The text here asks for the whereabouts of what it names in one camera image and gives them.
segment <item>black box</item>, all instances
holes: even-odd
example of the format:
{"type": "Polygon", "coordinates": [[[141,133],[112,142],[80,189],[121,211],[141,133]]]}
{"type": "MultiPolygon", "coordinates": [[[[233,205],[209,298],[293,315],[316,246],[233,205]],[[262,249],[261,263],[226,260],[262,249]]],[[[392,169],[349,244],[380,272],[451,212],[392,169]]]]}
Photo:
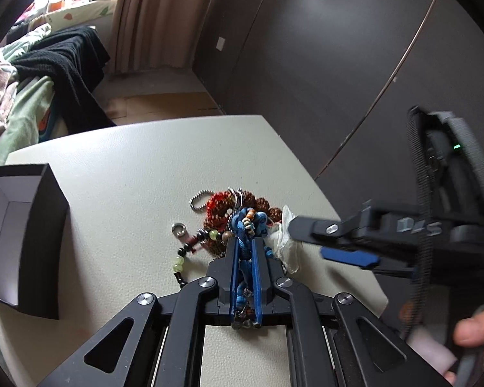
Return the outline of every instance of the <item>black box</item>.
{"type": "Polygon", "coordinates": [[[59,253],[68,201],[48,164],[0,167],[0,302],[59,318],[59,253]]]}

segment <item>white table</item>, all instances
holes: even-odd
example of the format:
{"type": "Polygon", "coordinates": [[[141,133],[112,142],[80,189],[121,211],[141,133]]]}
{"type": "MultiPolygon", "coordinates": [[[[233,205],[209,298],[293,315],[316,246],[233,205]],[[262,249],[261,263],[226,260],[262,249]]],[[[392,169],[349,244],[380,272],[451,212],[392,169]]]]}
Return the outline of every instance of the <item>white table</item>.
{"type": "MultiPolygon", "coordinates": [[[[323,193],[261,116],[217,116],[102,129],[24,148],[8,164],[49,163],[68,202],[59,268],[60,320],[0,304],[0,347],[18,387],[41,381],[88,337],[145,291],[178,291],[170,227],[201,227],[188,200],[201,189],[242,187],[295,214],[337,218],[323,193]]],[[[184,270],[205,274],[200,251],[184,270]]],[[[295,278],[329,296],[355,294],[375,314],[386,297],[373,274],[323,261],[305,245],[295,278]]],[[[201,384],[289,385],[283,327],[208,327],[201,384]]]]}

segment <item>beige curtain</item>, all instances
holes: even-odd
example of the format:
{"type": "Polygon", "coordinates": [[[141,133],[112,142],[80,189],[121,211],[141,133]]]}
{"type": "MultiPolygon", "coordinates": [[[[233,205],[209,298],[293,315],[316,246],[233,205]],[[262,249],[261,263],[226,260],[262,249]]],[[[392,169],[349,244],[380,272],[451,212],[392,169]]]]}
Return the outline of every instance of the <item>beige curtain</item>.
{"type": "Polygon", "coordinates": [[[118,0],[111,72],[190,66],[210,0],[118,0]]]}

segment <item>metal screw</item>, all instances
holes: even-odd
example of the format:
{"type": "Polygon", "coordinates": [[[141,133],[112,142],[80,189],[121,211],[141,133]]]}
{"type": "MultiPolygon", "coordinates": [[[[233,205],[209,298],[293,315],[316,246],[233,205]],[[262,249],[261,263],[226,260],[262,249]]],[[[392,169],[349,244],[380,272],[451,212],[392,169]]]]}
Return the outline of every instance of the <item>metal screw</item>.
{"type": "Polygon", "coordinates": [[[203,276],[201,279],[199,279],[199,285],[203,288],[208,288],[210,286],[213,286],[214,284],[215,278],[212,278],[211,276],[203,276]]]}
{"type": "Polygon", "coordinates": [[[326,234],[333,234],[338,230],[338,225],[337,224],[332,224],[326,229],[326,234]]]}
{"type": "Polygon", "coordinates": [[[143,293],[138,296],[138,304],[148,305],[154,301],[154,296],[151,293],[143,293]]]}
{"type": "Polygon", "coordinates": [[[337,294],[337,301],[344,305],[349,305],[353,302],[353,296],[348,293],[337,294]]]}
{"type": "Polygon", "coordinates": [[[287,288],[292,285],[292,279],[290,278],[285,278],[285,276],[282,276],[281,278],[276,279],[276,285],[282,288],[287,288]]]}

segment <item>black towel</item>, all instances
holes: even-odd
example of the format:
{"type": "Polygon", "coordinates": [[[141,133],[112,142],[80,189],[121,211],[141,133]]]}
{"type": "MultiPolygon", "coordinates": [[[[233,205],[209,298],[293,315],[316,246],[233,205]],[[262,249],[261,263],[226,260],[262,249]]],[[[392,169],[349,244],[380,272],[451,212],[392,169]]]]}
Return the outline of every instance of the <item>black towel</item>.
{"type": "Polygon", "coordinates": [[[102,67],[109,61],[106,48],[90,27],[54,32],[16,58],[19,81],[49,76],[54,82],[52,105],[57,107],[69,134],[115,126],[91,92],[104,77],[102,67]]]}
{"type": "Polygon", "coordinates": [[[7,32],[7,35],[5,36],[5,43],[11,44],[14,41],[17,41],[20,39],[22,36],[25,36],[29,31],[29,23],[25,22],[19,22],[17,24],[14,24],[11,29],[9,29],[9,32],[7,32]]]}

